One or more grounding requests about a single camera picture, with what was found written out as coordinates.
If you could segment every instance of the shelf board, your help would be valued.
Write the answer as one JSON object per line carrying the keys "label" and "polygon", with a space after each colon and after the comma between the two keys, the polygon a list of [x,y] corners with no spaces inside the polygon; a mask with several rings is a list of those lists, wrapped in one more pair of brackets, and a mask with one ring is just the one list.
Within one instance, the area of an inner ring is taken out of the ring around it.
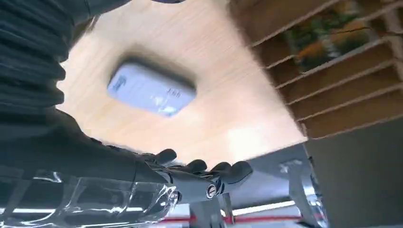
{"label": "shelf board", "polygon": [[365,45],[363,45],[363,46],[361,46],[359,48],[356,48],[355,50],[352,50],[352,51],[350,51],[350,52],[348,52],[348,53],[346,53],[346,54],[344,54],[344,55],[342,55],[342,56],[340,56],[338,58],[335,58],[335,59],[330,60],[329,62],[326,62],[326,63],[324,63],[324,64],[322,64],[322,65],[320,65],[318,67],[315,67],[315,68],[313,68],[313,69],[311,69],[311,70],[309,70],[309,71],[307,71],[307,72],[305,72],[303,74],[300,74],[300,73],[299,74],[293,74],[293,75],[285,75],[285,74],[283,74],[284,78],[280,78],[280,76],[273,76],[273,78],[279,78],[279,80],[277,81],[278,83],[276,85],[276,88],[277,89],[282,88],[282,87],[284,87],[284,86],[286,86],[288,84],[294,83],[294,82],[296,82],[296,81],[298,81],[298,80],[300,80],[300,79],[302,79],[304,77],[308,77],[308,76],[310,76],[310,75],[312,75],[312,74],[314,74],[314,73],[316,73],[316,72],[318,72],[320,70],[323,70],[325,68],[330,68],[331,66],[336,65],[339,62],[342,62],[342,61],[344,61],[344,60],[346,60],[348,58],[351,58],[353,56],[356,56],[356,55],[359,55],[359,54],[361,54],[363,52],[366,52],[368,49],[370,49],[372,47],[375,47],[375,46],[378,46],[378,45],[380,45],[382,43],[385,43],[386,41],[390,41],[390,38],[389,37],[383,37],[382,39],[377,39],[377,40],[375,40],[373,42],[367,43],[367,44],[365,44]]}
{"label": "shelf board", "polygon": [[261,0],[244,12],[245,25],[251,46],[289,29],[340,0]]}
{"label": "shelf board", "polygon": [[293,80],[300,75],[297,65],[293,58],[290,58],[280,64],[266,70],[273,78],[275,87]]}
{"label": "shelf board", "polygon": [[292,58],[288,43],[281,35],[272,37],[253,49],[266,68],[271,68]]}
{"label": "shelf board", "polygon": [[379,68],[389,66],[394,63],[392,59],[393,51],[386,43],[383,43],[327,69],[318,71],[309,77],[304,77],[292,84],[288,84],[280,88],[279,91],[284,96],[285,102],[291,105],[360,76],[372,73]]}
{"label": "shelf board", "polygon": [[311,138],[323,138],[386,121],[403,114],[403,94],[395,90],[302,121]]}
{"label": "shelf board", "polygon": [[363,16],[373,15],[384,5],[381,0],[356,0],[362,9]]}
{"label": "shelf board", "polygon": [[388,34],[387,25],[382,17],[370,20],[369,25],[379,37],[384,37]]}
{"label": "shelf board", "polygon": [[395,66],[389,66],[294,103],[290,108],[297,121],[301,121],[395,90],[401,83]]}

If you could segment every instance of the gray wall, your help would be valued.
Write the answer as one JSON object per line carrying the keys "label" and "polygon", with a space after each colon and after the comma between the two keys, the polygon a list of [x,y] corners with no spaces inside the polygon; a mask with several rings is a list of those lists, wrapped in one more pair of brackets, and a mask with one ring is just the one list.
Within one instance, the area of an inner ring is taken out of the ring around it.
{"label": "gray wall", "polygon": [[403,118],[306,143],[333,228],[403,223]]}

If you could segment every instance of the robotic hand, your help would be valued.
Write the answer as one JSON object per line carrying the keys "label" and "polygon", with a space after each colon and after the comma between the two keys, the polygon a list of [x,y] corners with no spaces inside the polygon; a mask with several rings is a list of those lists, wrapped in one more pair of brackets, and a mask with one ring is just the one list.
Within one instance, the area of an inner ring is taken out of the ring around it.
{"label": "robotic hand", "polygon": [[178,203],[192,203],[211,200],[213,197],[231,192],[242,185],[253,170],[246,161],[234,165],[221,162],[210,171],[203,160],[194,160],[187,165],[173,165],[176,152],[166,149],[159,154],[135,154],[153,171],[163,176],[176,186],[179,194]]}

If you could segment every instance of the wooden shelf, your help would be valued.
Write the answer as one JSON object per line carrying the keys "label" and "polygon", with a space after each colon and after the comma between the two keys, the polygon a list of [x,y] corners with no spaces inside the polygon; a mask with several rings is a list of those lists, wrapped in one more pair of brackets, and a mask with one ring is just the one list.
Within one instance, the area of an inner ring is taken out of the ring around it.
{"label": "wooden shelf", "polygon": [[400,83],[395,66],[389,66],[294,103],[290,107],[295,118],[301,121],[394,90]]}
{"label": "wooden shelf", "polygon": [[294,59],[290,58],[285,62],[275,65],[267,70],[273,78],[274,85],[280,86],[291,80],[294,80],[300,75],[297,65]]}
{"label": "wooden shelf", "polygon": [[338,1],[254,0],[237,17],[246,42],[308,137],[403,114],[403,37],[391,36],[403,33],[403,0],[356,0],[363,12],[360,20],[381,39],[299,71],[283,32]]}
{"label": "wooden shelf", "polygon": [[364,17],[376,13],[384,5],[381,2],[381,0],[356,0],[356,1],[362,9]]}
{"label": "wooden shelf", "polygon": [[264,67],[271,68],[292,58],[286,39],[282,35],[272,37],[253,48]]}
{"label": "wooden shelf", "polygon": [[287,104],[292,104],[352,80],[365,73],[366,70],[377,67],[391,59],[393,59],[392,50],[387,43],[382,43],[309,77],[288,84],[280,88],[280,93],[283,94]]}
{"label": "wooden shelf", "polygon": [[261,0],[244,12],[241,24],[255,46],[339,0]]}
{"label": "wooden shelf", "polygon": [[383,18],[377,17],[369,21],[369,26],[375,31],[379,37],[384,37],[388,33],[387,25]]}
{"label": "wooden shelf", "polygon": [[402,114],[403,94],[401,90],[395,90],[333,112],[309,118],[302,123],[310,137],[322,138],[386,121]]}

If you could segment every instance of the fluorescent light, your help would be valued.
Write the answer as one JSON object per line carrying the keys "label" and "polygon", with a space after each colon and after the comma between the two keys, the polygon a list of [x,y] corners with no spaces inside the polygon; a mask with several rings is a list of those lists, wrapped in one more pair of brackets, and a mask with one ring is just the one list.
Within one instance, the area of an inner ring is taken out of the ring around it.
{"label": "fluorescent light", "polygon": [[264,210],[289,207],[289,206],[293,206],[293,205],[295,205],[294,201],[285,201],[285,202],[281,202],[281,203],[273,203],[273,204],[262,205],[262,206],[251,207],[251,208],[237,209],[237,210],[233,210],[232,213],[234,216],[237,216],[237,215],[244,215],[244,214],[249,214],[249,213],[254,213],[254,212],[261,212]]}
{"label": "fluorescent light", "polygon": [[15,208],[13,213],[54,213],[56,209]]}
{"label": "fluorescent light", "polygon": [[126,211],[143,211],[142,208],[127,208]]}
{"label": "fluorescent light", "polygon": [[82,225],[81,227],[99,227],[99,226],[113,226],[113,225],[125,225],[128,222],[117,222],[117,223],[104,223],[104,224],[93,224],[93,225]]}

